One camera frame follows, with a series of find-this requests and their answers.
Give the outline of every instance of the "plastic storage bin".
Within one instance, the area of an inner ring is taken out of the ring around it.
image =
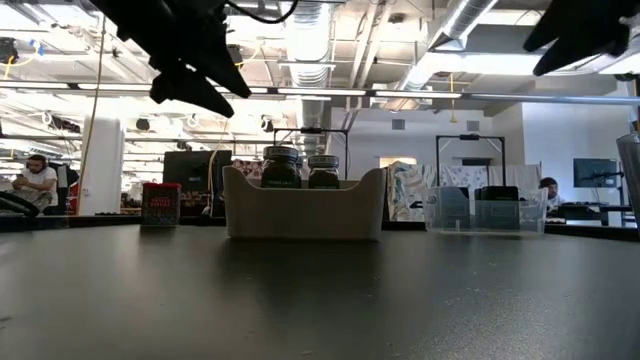
[[[521,192],[521,201],[474,200],[457,187],[424,193],[425,226],[457,233],[540,234],[547,214],[547,189]]]
[[[265,189],[227,166],[223,175],[229,237],[376,240],[382,228],[385,174],[384,169],[371,170],[347,189]]]

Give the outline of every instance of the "red box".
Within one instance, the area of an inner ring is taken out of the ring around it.
[[[142,189],[142,225],[180,224],[180,184],[146,183]]]

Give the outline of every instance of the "pipe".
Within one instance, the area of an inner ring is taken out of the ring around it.
[[[364,83],[367,81],[367,77],[369,76],[369,71],[371,70],[371,66],[373,65],[373,59],[378,54],[378,48],[380,47],[380,34],[382,27],[389,21],[389,16],[391,15],[392,4],[395,4],[393,1],[385,2],[384,9],[382,10],[382,15],[380,15],[380,20],[378,21],[378,27],[376,31],[373,33],[371,37],[371,45],[369,46],[369,52],[367,53],[367,59],[364,62],[364,67],[362,68],[362,75],[360,79],[358,79],[358,88],[364,86]]]
[[[330,56],[331,17],[333,5],[300,2],[293,16],[287,21],[287,57],[290,61],[323,63]],[[329,82],[329,67],[289,67],[295,87],[326,88]],[[301,127],[328,128],[323,123],[324,102],[300,100],[298,112]]]
[[[459,41],[459,50],[464,50],[467,35],[473,31],[482,15],[491,10],[497,2],[498,0],[453,0],[447,8],[442,25],[429,41],[429,50],[409,69],[396,89],[421,90],[431,76],[439,71],[431,63],[431,51],[453,41]]]
[[[360,40],[358,41],[358,48],[356,49],[356,56],[353,60],[353,67],[351,68],[351,74],[349,75],[349,83],[347,87],[353,87],[356,82],[356,77],[358,76],[358,71],[360,70],[360,63],[362,62],[362,58],[364,57],[364,52],[367,50],[367,45],[369,44],[369,37],[371,37],[371,30],[373,29],[373,22],[376,19],[376,12],[378,10],[378,2],[372,1],[369,4],[369,8],[367,9],[366,17],[367,21],[364,24],[364,29],[362,29],[362,34],[360,34]]]

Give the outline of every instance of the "table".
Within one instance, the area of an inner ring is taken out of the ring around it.
[[[3,234],[0,359],[631,359],[640,244],[224,228]]]

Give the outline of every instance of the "jar lid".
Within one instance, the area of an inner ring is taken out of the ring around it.
[[[264,158],[286,157],[289,159],[298,159],[298,150],[286,146],[267,146],[264,148]]]
[[[340,158],[335,155],[314,155],[307,159],[310,168],[337,168],[340,166]]]

